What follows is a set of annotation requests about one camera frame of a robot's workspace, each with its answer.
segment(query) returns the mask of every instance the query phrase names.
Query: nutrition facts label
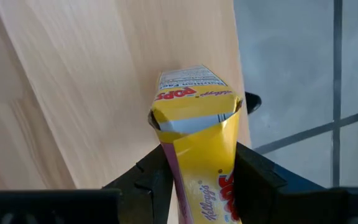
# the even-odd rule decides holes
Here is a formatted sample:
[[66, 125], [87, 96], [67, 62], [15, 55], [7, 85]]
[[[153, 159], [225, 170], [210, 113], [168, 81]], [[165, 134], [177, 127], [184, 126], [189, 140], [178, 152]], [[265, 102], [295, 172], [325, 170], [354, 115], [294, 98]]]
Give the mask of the nutrition facts label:
[[160, 90], [186, 86], [222, 85], [227, 86], [219, 77], [204, 66], [184, 70], [163, 72], [160, 77]]

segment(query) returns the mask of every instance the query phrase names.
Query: yellow cereal box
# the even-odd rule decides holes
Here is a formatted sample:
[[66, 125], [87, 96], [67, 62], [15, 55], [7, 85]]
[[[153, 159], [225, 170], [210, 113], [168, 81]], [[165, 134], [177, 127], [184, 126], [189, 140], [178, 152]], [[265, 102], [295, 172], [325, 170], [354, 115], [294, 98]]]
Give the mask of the yellow cereal box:
[[241, 223], [233, 169], [242, 98], [200, 65], [162, 72], [149, 114], [175, 179], [180, 223]]

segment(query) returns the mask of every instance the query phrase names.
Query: pops logo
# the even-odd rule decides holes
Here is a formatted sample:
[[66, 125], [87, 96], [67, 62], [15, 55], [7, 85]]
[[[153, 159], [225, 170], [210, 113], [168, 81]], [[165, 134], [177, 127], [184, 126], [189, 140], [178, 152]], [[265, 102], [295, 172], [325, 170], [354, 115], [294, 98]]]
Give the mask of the pops logo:
[[227, 201], [227, 204], [224, 206], [224, 210], [231, 214], [231, 219], [233, 221], [238, 221], [239, 216], [237, 214], [236, 208], [234, 206], [234, 172], [231, 172], [229, 177], [227, 175], [220, 175], [218, 182], [219, 186], [222, 188], [219, 192], [219, 198], [222, 202]]
[[195, 94], [196, 92], [197, 91], [192, 88], [184, 87], [182, 90], [169, 91], [168, 93], [160, 93], [157, 95], [154, 101], [171, 100], [176, 97], [184, 97], [186, 95], [192, 95]]

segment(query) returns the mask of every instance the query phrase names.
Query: kellogg's logo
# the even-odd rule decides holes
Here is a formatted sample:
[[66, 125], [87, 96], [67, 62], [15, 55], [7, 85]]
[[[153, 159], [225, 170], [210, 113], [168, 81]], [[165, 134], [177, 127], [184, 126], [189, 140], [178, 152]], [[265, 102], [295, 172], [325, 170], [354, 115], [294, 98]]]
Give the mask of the kellogg's logo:
[[231, 172], [229, 177], [227, 175], [220, 175], [218, 182], [219, 186], [222, 188], [219, 192], [219, 198], [222, 202], [227, 201], [227, 204], [224, 206], [224, 210], [231, 214], [231, 219], [233, 221], [239, 221], [239, 216], [237, 214], [236, 208], [234, 206], [234, 172]]
[[213, 207], [213, 201], [216, 200], [215, 193], [209, 190], [208, 185], [201, 185], [200, 190], [204, 195], [204, 202], [200, 202], [201, 214], [209, 221], [215, 221], [217, 216]]
[[192, 88], [184, 87], [183, 90], [175, 90], [175, 91], [169, 91], [168, 93], [160, 93], [156, 96], [154, 101], [171, 100], [174, 99], [175, 97], [184, 97], [186, 95], [195, 94], [196, 92], [197, 91]]

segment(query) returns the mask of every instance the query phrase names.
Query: light wood surface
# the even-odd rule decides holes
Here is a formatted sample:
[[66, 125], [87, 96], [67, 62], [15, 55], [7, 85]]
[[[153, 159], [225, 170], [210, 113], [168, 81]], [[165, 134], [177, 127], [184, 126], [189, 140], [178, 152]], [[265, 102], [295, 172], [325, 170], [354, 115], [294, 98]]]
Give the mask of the light wood surface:
[[0, 189], [115, 179], [158, 144], [159, 72], [198, 64], [244, 94], [232, 0], [0, 0]]

